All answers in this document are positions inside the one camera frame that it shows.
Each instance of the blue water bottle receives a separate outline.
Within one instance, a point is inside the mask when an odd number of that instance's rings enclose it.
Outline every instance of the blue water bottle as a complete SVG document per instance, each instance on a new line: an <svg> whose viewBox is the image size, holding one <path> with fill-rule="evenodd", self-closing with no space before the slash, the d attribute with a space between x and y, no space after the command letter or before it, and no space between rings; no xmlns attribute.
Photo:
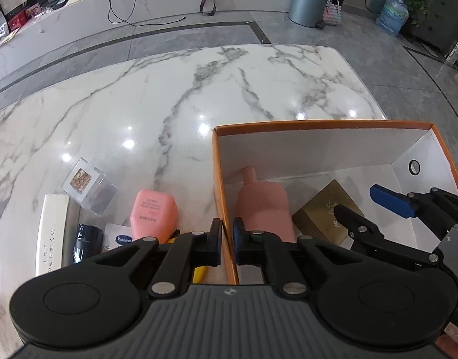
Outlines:
<svg viewBox="0 0 458 359"><path fill-rule="evenodd" d="M409 18L409 11L404 0L387 0L376 24L385 32L397 36Z"/></svg>

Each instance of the blue gripper pad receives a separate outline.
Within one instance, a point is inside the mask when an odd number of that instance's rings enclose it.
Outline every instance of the blue gripper pad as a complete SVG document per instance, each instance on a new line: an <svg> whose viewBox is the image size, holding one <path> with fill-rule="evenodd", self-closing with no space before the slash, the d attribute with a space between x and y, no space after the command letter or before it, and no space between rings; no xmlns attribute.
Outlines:
<svg viewBox="0 0 458 359"><path fill-rule="evenodd" d="M376 204L387 208L389 211L408 219L417 217L415 210L410 205L410 200L403 194L396 193L380 185L373 185L370 188L370 197Z"/></svg>
<svg viewBox="0 0 458 359"><path fill-rule="evenodd" d="M232 224L232 239L234 241L234 259L236 265L240 263L239 252L244 245L245 232L246 229L244 228L242 219L240 217L235 217Z"/></svg>

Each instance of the black bottle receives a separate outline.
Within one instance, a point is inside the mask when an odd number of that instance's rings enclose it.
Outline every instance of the black bottle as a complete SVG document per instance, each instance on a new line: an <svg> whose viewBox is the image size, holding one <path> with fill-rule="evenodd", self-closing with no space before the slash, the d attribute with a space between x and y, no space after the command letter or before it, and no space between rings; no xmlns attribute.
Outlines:
<svg viewBox="0 0 458 359"><path fill-rule="evenodd" d="M72 264L100 254L102 231L92 225L80 224L76 234Z"/></svg>

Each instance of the pink bottle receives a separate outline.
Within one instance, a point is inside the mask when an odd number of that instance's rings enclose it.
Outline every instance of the pink bottle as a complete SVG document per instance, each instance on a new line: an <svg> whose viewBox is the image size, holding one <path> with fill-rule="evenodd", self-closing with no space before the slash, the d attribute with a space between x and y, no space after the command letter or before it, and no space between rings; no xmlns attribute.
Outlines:
<svg viewBox="0 0 458 359"><path fill-rule="evenodd" d="M237 216L242 217L247 231L267 231L283 242L295 243L289 212L289 200L277 182L257 182L254 168L242 169L244 186L237 195Z"/></svg>
<svg viewBox="0 0 458 359"><path fill-rule="evenodd" d="M177 205L169 194L150 189L139 190L131 212L133 239L146 236L165 243L177 228Z"/></svg>

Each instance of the gold gift box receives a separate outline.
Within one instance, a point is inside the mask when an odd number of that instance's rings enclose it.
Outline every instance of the gold gift box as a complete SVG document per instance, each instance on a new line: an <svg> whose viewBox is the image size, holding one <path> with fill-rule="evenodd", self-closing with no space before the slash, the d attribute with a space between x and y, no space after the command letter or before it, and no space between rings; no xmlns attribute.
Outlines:
<svg viewBox="0 0 458 359"><path fill-rule="evenodd" d="M334 207L345 205L363 216L344 188L331 181L313 199L292 215L292 221L303 235L310 235L340 245L347 237L347 229L334 216Z"/></svg>

